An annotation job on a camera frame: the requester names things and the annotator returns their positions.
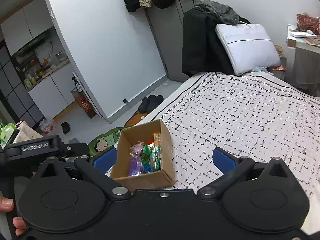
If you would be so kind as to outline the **white pillow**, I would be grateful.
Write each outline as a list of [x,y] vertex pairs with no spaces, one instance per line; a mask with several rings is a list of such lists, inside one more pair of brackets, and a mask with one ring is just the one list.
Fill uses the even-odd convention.
[[215,27],[232,64],[234,74],[240,76],[256,67],[278,67],[280,57],[260,24],[218,24]]

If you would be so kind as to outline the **dark green snack packet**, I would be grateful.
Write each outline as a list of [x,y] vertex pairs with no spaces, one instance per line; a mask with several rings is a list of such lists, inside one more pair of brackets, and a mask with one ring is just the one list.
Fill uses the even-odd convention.
[[154,148],[154,144],[151,143],[151,144],[145,144],[144,145],[144,148],[140,154],[140,159],[143,163],[143,165],[149,165],[150,163],[150,157],[151,157],[151,154],[153,152],[153,148]]

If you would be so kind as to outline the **green cartoon floor mat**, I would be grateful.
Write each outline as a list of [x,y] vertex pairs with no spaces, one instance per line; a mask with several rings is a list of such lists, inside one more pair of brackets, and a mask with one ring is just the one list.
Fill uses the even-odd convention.
[[105,149],[114,146],[119,140],[121,131],[125,128],[128,128],[128,126],[116,127],[94,138],[88,144],[90,156],[95,156]]

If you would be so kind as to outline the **white kitchen cabinet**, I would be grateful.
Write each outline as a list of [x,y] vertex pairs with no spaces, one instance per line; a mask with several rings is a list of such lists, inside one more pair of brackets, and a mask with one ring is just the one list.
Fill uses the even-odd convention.
[[74,68],[71,63],[42,79],[28,93],[45,117],[54,118],[71,105],[75,98]]

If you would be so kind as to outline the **grey sweater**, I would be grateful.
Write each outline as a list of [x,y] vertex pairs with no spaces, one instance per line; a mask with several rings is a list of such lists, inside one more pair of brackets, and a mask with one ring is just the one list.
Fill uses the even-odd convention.
[[221,24],[237,25],[240,16],[228,5],[211,0],[194,0],[195,8],[214,16]]

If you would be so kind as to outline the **red woven basket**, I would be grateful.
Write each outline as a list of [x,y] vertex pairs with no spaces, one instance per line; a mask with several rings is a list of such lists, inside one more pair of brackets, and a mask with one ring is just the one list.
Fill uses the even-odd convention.
[[300,30],[312,31],[315,35],[319,35],[319,18],[311,17],[307,14],[297,14],[297,27]]

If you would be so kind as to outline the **black coat on chair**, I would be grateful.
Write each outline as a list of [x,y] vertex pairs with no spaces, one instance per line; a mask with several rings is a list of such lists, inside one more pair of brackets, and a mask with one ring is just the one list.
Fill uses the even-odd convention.
[[[240,16],[239,22],[249,21]],[[196,8],[183,18],[182,73],[189,77],[199,72],[221,72],[234,75],[230,59],[218,38],[214,16]]]

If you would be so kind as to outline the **pink purple snack packet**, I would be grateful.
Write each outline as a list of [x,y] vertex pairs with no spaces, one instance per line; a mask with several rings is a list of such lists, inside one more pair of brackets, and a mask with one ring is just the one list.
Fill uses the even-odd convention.
[[133,157],[140,155],[143,148],[144,148],[144,143],[139,141],[137,144],[130,147],[130,155]]

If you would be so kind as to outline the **white patterned bed cover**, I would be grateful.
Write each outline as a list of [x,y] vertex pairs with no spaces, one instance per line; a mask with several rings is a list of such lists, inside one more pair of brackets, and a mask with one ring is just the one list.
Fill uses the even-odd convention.
[[190,78],[145,119],[160,119],[172,139],[174,187],[199,189],[221,172],[220,147],[257,162],[285,161],[310,199],[303,225],[319,230],[319,100],[261,72]]

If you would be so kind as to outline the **grey door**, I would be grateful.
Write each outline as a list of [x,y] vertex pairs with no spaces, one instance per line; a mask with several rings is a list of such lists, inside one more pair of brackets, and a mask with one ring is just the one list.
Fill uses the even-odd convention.
[[145,9],[167,77],[172,81],[185,82],[189,79],[182,73],[182,25],[184,13],[193,7],[193,0],[175,0],[166,9],[154,5]]

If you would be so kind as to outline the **light green snack packet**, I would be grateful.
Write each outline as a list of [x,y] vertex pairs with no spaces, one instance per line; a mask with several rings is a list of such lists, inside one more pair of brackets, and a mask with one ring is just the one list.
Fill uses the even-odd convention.
[[160,145],[155,146],[150,155],[150,166],[153,172],[161,168],[162,148]]

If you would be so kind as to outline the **brown gift bag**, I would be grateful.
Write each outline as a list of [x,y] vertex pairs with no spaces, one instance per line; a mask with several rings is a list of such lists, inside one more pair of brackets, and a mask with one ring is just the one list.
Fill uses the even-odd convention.
[[87,100],[83,92],[78,92],[76,88],[71,91],[76,103],[85,111],[87,116],[92,119],[96,116],[96,112],[92,104]]

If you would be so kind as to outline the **black sock on floor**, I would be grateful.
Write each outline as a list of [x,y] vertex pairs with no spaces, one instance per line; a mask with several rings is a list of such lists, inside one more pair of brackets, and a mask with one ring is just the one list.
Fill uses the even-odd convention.
[[70,126],[70,124],[67,123],[67,122],[63,122],[63,123],[61,124],[61,127],[62,127],[62,132],[63,132],[63,134],[67,134],[67,133],[69,133],[69,132],[71,131],[71,126]]

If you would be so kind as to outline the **cardboard box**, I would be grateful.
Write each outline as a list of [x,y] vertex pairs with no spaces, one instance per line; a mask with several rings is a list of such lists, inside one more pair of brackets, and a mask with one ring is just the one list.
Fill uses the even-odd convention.
[[117,160],[110,177],[130,190],[166,188],[174,184],[172,143],[161,120],[121,131]]

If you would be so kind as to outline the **black slippers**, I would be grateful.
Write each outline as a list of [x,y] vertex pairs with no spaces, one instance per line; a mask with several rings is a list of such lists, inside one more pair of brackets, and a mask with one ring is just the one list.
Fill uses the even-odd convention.
[[144,97],[142,103],[138,107],[140,113],[150,114],[154,109],[156,109],[162,102],[164,98],[162,95],[155,96],[154,94],[149,97]]

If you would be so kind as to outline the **orange biscuit packet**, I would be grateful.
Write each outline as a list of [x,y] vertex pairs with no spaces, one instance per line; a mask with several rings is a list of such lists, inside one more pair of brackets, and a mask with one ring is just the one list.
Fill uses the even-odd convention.
[[155,147],[161,146],[161,133],[153,134],[153,144]]

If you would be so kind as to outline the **white desk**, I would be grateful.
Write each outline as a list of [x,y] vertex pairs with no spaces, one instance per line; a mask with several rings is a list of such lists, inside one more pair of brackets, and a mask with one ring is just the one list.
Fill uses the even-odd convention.
[[302,38],[294,37],[295,25],[287,25],[287,47],[295,50],[292,81],[296,87],[305,88],[319,98],[319,47]]

